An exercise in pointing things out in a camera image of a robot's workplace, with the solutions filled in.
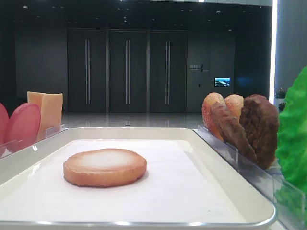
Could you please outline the clear acrylic rack right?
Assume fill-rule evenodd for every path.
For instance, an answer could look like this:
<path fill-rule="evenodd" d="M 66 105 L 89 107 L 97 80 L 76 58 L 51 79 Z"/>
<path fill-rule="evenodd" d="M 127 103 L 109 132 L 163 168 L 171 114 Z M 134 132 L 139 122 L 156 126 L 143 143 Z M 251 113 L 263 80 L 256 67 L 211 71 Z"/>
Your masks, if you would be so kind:
<path fill-rule="evenodd" d="M 240 175 L 272 201 L 278 210 L 278 222 L 285 230 L 307 228 L 307 195 L 287 182 L 277 161 L 266 170 L 243 157 L 238 150 L 213 136 L 205 125 L 198 125 L 197 134 Z"/>

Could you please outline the white paper tray liner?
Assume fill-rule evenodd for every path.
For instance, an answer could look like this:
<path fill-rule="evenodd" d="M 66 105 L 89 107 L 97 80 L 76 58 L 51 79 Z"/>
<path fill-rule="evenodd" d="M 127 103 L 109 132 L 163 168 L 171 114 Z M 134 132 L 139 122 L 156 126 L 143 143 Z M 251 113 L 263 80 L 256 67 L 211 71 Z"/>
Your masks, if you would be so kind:
<path fill-rule="evenodd" d="M 72 141 L 0 188 L 0 218 L 50 222 L 242 223 L 207 169 L 199 170 L 185 141 Z M 89 150 L 121 148 L 147 160 L 137 182 L 120 187 L 77 187 L 64 180 L 63 163 Z"/>

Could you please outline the brown meat patty outer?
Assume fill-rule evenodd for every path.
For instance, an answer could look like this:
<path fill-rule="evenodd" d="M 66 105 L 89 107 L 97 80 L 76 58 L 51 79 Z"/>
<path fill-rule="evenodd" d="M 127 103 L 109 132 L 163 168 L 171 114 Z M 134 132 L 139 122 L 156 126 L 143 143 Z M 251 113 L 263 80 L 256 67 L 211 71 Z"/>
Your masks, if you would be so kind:
<path fill-rule="evenodd" d="M 248 96 L 243 101 L 239 122 L 255 151 L 257 165 L 263 169 L 269 168 L 275 160 L 280 126 L 276 107 L 262 95 Z"/>

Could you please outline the dark door middle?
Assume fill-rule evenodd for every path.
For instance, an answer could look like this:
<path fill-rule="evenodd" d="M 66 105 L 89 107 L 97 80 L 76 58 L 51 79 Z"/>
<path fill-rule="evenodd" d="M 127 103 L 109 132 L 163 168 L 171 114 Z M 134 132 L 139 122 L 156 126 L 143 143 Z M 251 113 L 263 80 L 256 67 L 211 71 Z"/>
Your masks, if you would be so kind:
<path fill-rule="evenodd" d="M 146 111 L 146 33 L 109 34 L 109 110 Z"/>

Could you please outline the dark door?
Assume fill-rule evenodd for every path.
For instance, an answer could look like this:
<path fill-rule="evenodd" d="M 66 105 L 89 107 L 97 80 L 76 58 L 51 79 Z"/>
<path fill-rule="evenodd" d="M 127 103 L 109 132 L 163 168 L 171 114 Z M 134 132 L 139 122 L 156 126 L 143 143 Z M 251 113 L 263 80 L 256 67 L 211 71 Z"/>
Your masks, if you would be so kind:
<path fill-rule="evenodd" d="M 186 108 L 187 33 L 150 33 L 150 112 Z"/>
<path fill-rule="evenodd" d="M 106 33 L 68 31 L 70 112 L 106 111 Z"/>
<path fill-rule="evenodd" d="M 146 111 L 146 33 L 109 34 L 109 110 Z"/>

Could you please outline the clear acrylic rack left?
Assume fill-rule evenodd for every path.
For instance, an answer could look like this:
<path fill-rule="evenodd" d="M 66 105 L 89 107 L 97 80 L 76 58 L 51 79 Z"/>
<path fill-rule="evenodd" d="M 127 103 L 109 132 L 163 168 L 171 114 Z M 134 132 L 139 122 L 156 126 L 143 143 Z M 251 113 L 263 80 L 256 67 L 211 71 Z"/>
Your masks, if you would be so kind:
<path fill-rule="evenodd" d="M 45 140 L 55 134 L 58 134 L 64 130 L 69 129 L 65 124 L 59 127 L 51 127 L 46 129 L 44 132 L 38 133 L 36 136 L 26 138 L 24 140 L 13 140 L 0 146 L 0 158 L 9 156 L 17 151 L 23 150 L 27 147 L 34 146 L 36 143 Z"/>

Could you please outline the clear acrylic rack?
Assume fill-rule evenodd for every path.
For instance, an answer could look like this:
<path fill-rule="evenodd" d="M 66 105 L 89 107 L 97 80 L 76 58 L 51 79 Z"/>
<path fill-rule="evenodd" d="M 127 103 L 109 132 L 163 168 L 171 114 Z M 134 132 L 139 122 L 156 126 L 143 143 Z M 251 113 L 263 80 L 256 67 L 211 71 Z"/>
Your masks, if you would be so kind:
<path fill-rule="evenodd" d="M 51 127 L 46 129 L 44 132 L 38 133 L 36 136 L 26 138 L 24 140 L 13 140 L 0 146 L 0 158 L 9 156 L 17 151 L 23 150 L 27 147 L 34 146 L 36 143 L 45 140 L 55 134 L 58 134 L 64 130 L 69 129 L 65 124 L 59 127 Z"/>
<path fill-rule="evenodd" d="M 205 125 L 198 125 L 197 134 L 240 175 L 272 201 L 278 210 L 278 222 L 285 230 L 307 228 L 307 195 L 287 182 L 277 161 L 266 170 L 243 157 L 238 150 L 213 136 Z"/>

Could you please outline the brown meat patty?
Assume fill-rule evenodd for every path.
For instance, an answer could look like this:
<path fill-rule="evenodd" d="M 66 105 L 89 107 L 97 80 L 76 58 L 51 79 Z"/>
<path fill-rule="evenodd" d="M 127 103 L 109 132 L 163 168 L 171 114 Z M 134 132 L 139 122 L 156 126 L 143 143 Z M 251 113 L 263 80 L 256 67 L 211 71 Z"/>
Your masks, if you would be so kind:
<path fill-rule="evenodd" d="M 239 122 L 255 151 L 257 165 L 263 169 L 269 168 L 275 160 L 280 126 L 276 107 L 262 95 L 248 96 L 243 101 Z"/>
<path fill-rule="evenodd" d="M 257 156 L 247 140 L 244 128 L 226 105 L 215 102 L 210 108 L 210 114 L 223 140 L 236 147 L 247 159 L 256 163 Z"/>

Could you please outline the potted plant background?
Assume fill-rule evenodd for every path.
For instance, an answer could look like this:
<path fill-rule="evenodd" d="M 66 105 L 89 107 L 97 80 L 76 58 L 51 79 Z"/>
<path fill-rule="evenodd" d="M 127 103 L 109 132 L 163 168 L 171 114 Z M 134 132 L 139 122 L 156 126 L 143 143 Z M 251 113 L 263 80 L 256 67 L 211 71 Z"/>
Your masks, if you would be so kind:
<path fill-rule="evenodd" d="M 275 91 L 274 105 L 278 112 L 283 111 L 285 107 L 285 96 L 287 91 L 283 88 L 279 88 Z"/>

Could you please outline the brown meat patty inner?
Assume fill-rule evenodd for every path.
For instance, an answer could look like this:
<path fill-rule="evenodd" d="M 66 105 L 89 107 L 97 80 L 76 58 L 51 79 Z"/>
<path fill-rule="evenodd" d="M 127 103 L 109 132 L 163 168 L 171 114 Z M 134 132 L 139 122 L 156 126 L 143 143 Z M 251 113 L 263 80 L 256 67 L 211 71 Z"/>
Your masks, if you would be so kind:
<path fill-rule="evenodd" d="M 210 114 L 223 140 L 236 147 L 247 159 L 256 163 L 257 156 L 247 140 L 244 128 L 226 105 L 215 102 L 210 108 Z"/>

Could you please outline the green lettuce leaf in rack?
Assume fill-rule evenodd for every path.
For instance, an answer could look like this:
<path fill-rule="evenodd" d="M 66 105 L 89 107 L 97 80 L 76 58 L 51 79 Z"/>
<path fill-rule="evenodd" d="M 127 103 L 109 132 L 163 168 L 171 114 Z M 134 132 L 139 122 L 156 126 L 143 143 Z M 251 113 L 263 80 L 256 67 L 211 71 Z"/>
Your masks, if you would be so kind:
<path fill-rule="evenodd" d="M 287 90 L 285 108 L 279 115 L 278 147 L 284 179 L 307 194 L 307 68 Z"/>

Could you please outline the white rectangular tray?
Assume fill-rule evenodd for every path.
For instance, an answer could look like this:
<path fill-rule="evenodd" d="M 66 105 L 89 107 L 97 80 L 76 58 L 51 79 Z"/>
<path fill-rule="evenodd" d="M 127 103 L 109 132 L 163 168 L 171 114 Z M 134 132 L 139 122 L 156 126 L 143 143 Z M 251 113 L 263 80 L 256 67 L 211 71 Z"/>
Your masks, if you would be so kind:
<path fill-rule="evenodd" d="M 64 180 L 64 161 L 104 148 L 147 160 L 137 182 L 113 188 Z M 0 161 L 3 230 L 267 230 L 274 204 L 186 128 L 70 128 Z"/>

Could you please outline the orange bread slice near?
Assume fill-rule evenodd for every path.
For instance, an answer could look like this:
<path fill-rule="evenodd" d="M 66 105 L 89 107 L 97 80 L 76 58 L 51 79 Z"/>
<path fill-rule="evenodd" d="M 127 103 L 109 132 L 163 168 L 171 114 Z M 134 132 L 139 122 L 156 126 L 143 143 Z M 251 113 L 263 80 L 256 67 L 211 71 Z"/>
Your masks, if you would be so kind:
<path fill-rule="evenodd" d="M 239 120 L 240 115 L 241 115 L 241 109 L 244 103 L 243 96 L 232 94 L 232 95 L 227 96 L 224 99 L 224 102 L 226 104 L 226 107 L 230 110 L 231 114 L 235 116 L 237 120 Z"/>

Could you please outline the orange cheese slice back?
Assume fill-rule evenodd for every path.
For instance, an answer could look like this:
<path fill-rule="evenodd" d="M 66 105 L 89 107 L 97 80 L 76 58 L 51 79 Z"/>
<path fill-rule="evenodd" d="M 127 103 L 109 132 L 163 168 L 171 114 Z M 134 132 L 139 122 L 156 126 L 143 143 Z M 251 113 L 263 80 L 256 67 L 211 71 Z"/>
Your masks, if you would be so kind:
<path fill-rule="evenodd" d="M 44 93 L 27 91 L 27 102 L 36 104 L 41 109 Z"/>

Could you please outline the small wall display screen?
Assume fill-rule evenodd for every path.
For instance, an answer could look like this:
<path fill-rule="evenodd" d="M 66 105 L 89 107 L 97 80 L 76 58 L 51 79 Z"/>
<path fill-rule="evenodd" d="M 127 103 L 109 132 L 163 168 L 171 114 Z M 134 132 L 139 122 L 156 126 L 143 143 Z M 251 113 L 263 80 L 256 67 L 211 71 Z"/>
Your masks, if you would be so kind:
<path fill-rule="evenodd" d="M 214 78 L 215 87 L 230 87 L 230 78 Z"/>

